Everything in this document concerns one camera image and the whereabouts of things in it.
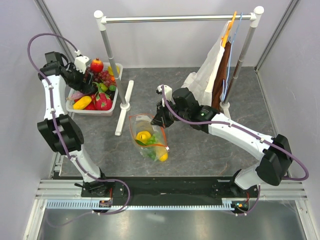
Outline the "clear zip top bag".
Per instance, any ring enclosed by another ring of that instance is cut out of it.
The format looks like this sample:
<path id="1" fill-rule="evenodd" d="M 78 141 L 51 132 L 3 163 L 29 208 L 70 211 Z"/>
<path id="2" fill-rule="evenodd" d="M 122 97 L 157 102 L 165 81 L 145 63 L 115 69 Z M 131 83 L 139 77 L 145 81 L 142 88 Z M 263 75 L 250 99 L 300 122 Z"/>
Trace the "clear zip top bag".
<path id="1" fill-rule="evenodd" d="M 154 116 L 141 113 L 129 116 L 129 129 L 133 144 L 144 158 L 154 162 L 165 162 L 169 157 L 169 147 L 162 127 L 151 125 Z"/>

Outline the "yellow pear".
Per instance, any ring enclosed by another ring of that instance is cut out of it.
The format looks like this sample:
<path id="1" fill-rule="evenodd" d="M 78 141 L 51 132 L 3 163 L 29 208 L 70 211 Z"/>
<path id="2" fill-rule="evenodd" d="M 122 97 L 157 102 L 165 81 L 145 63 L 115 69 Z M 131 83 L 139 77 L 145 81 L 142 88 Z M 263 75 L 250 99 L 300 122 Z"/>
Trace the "yellow pear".
<path id="1" fill-rule="evenodd" d="M 140 131 L 137 133 L 135 139 L 147 144 L 151 137 L 152 135 L 148 131 Z"/>

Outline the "green grape bunch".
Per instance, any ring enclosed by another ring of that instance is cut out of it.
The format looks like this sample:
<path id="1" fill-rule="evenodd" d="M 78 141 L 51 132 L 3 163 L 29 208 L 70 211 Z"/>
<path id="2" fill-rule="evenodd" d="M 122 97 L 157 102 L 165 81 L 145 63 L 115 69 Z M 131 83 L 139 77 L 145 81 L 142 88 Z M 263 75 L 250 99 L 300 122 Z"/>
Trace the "green grape bunch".
<path id="1" fill-rule="evenodd" d="M 157 161 L 161 157 L 163 147 L 159 138 L 153 134 L 146 142 L 146 147 L 143 148 L 142 153 L 145 157 L 150 158 L 153 161 Z"/>

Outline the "green cucumber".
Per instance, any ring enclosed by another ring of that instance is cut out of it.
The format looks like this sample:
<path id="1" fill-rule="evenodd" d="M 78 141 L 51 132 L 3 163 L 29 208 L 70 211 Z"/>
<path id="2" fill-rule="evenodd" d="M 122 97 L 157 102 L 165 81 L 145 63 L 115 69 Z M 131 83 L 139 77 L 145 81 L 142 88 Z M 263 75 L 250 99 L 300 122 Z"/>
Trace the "green cucumber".
<path id="1" fill-rule="evenodd" d="M 141 142 L 140 140 L 135 140 L 135 142 L 137 143 L 137 144 L 139 144 L 140 146 L 147 146 L 145 143 L 143 143 L 143 142 Z"/>

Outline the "purple eggplant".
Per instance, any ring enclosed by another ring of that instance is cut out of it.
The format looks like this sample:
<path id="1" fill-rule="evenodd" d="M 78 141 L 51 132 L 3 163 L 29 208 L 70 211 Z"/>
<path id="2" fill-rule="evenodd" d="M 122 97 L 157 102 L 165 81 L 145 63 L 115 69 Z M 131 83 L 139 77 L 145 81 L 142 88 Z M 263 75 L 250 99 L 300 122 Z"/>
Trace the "purple eggplant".
<path id="1" fill-rule="evenodd" d="M 74 100 L 81 99 L 84 96 L 85 94 L 81 93 L 80 91 L 75 91 L 72 94 L 70 94 L 66 99 L 69 101 L 74 101 Z"/>

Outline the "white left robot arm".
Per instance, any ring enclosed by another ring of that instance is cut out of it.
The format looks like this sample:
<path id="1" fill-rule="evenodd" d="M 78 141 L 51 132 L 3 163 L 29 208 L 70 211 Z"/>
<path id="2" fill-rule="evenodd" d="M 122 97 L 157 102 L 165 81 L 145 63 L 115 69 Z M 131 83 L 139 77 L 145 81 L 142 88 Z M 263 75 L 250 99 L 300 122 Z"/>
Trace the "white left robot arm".
<path id="1" fill-rule="evenodd" d="M 45 91 L 46 110 L 37 129 L 49 147 L 67 157 L 80 172 L 82 183 L 76 186 L 81 188 L 82 197 L 111 196 L 112 184 L 106 182 L 106 176 L 85 150 L 83 133 L 66 109 L 66 86 L 85 95 L 95 90 L 93 77 L 85 75 L 90 59 L 79 55 L 74 62 L 68 62 L 62 53 L 55 51 L 47 52 L 45 59 L 38 77 Z"/>

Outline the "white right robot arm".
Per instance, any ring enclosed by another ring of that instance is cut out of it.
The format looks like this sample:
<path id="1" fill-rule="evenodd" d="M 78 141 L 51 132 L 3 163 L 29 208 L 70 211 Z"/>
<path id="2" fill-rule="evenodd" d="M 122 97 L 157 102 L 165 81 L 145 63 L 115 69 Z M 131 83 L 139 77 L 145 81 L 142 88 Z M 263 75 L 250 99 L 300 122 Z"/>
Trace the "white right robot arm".
<path id="1" fill-rule="evenodd" d="M 278 186 L 292 164 L 288 139 L 278 134 L 265 135 L 236 123 L 208 105 L 200 105 L 188 88 L 173 91 L 167 85 L 159 85 L 156 93 L 162 100 L 156 105 L 156 115 L 151 124 L 162 128 L 181 121 L 193 129 L 220 137 L 251 154 L 258 163 L 238 170 L 229 184 L 235 197 L 242 196 L 252 186 L 266 183 Z"/>

